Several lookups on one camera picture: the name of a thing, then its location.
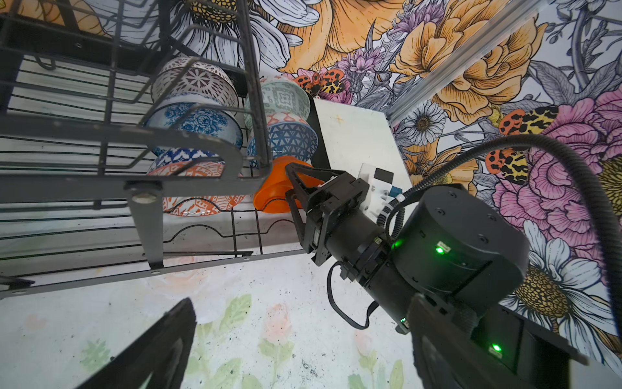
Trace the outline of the plain orange bowl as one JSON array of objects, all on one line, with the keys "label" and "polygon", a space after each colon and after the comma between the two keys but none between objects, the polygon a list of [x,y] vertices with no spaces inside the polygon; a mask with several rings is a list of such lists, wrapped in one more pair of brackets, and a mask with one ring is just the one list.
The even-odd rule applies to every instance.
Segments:
[{"label": "plain orange bowl", "polygon": [[268,214],[290,213],[286,193],[293,189],[293,185],[286,175],[286,166],[291,163],[311,168],[311,165],[291,156],[276,158],[270,176],[254,195],[253,204],[256,210]]}]

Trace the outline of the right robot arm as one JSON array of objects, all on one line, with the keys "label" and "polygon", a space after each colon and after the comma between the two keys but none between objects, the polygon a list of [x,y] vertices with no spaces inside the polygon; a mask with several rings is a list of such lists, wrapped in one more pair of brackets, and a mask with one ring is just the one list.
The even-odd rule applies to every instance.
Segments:
[{"label": "right robot arm", "polygon": [[502,306],[528,274],[529,241],[457,185],[416,195],[396,238],[361,210],[367,182],[290,164],[287,194],[301,246],[335,259],[410,335],[426,388],[577,388],[587,358]]}]

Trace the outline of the maroon patterned white bowl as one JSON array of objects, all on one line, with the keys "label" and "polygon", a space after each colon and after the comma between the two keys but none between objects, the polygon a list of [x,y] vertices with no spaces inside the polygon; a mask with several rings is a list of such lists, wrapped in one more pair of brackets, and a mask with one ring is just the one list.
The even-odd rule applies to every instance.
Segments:
[{"label": "maroon patterned white bowl", "polygon": [[174,84],[169,96],[192,92],[213,98],[224,106],[240,106],[233,81],[222,68],[198,61],[186,70],[189,62],[190,57],[173,58],[162,67],[151,87],[153,101],[157,101],[168,86]]}]

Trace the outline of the orange patterned bowl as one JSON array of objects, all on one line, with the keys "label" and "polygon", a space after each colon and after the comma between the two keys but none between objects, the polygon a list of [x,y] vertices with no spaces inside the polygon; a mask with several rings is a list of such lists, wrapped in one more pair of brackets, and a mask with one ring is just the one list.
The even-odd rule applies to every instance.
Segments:
[{"label": "orange patterned bowl", "polygon": [[228,212],[245,196],[212,189],[225,163],[209,161],[215,154],[196,148],[173,147],[161,152],[147,170],[149,176],[189,178],[192,183],[163,197],[163,212],[175,217],[208,217]]}]

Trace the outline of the green patterned bowl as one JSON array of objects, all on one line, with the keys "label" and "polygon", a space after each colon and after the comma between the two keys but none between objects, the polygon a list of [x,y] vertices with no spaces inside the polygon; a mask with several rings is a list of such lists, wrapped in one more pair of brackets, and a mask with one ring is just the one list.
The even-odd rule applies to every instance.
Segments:
[{"label": "green patterned bowl", "polygon": [[307,120],[311,109],[308,93],[287,76],[272,76],[260,80],[267,126],[276,123],[277,113],[292,113]]}]

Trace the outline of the blue floral bowl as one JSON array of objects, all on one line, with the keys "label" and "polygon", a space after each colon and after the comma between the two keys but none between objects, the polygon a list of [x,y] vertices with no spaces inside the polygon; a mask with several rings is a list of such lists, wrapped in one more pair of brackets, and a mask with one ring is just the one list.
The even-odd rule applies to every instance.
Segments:
[{"label": "blue floral bowl", "polygon": [[214,98],[184,92],[162,100],[148,117],[146,126],[205,134],[223,139],[240,149],[243,134],[233,115],[228,111],[199,108],[199,105],[222,107]]}]

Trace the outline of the dark blue patterned bowl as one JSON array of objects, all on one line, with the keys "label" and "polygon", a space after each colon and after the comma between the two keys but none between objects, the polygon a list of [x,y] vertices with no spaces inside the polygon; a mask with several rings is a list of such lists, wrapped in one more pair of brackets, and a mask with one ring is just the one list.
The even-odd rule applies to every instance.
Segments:
[{"label": "dark blue patterned bowl", "polygon": [[300,115],[284,112],[269,114],[267,129],[274,158],[289,156],[307,162],[317,151],[317,134]]}]

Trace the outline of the black wire dish rack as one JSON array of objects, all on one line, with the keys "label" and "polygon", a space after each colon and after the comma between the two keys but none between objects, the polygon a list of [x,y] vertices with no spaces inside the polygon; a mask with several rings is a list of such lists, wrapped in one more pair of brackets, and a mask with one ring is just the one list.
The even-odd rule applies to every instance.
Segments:
[{"label": "black wire dish rack", "polygon": [[[4,1],[1,4],[1,296],[16,298],[176,275],[300,253],[288,216],[255,209],[267,147],[248,154],[259,81],[322,22],[319,1]],[[240,149],[205,134],[146,126],[174,84],[173,58],[222,68],[239,107]],[[245,196],[208,217],[163,212],[189,178],[149,176],[173,147],[214,153],[212,189]]]}]

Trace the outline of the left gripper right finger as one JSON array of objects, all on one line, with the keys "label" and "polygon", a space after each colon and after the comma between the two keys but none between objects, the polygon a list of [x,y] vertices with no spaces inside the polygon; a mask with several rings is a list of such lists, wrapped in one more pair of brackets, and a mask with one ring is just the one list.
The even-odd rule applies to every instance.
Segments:
[{"label": "left gripper right finger", "polygon": [[409,306],[414,365],[424,388],[521,388],[523,382],[472,340],[479,319],[458,303],[455,315],[440,313],[424,296]]}]

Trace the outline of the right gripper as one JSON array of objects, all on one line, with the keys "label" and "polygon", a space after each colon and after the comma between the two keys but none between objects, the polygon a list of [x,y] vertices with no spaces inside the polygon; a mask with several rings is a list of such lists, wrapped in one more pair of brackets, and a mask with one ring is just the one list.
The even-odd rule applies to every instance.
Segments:
[{"label": "right gripper", "polygon": [[314,168],[292,162],[285,172],[287,192],[302,248],[321,266],[330,257],[340,277],[364,287],[402,287],[390,254],[391,238],[360,209],[369,185],[344,170]]}]

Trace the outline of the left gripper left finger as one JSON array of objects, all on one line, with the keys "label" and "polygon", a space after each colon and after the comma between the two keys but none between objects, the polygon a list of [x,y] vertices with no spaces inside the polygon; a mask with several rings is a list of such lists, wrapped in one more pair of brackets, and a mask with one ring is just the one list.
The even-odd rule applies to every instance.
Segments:
[{"label": "left gripper left finger", "polygon": [[81,388],[179,388],[197,326],[194,306],[184,298]]}]

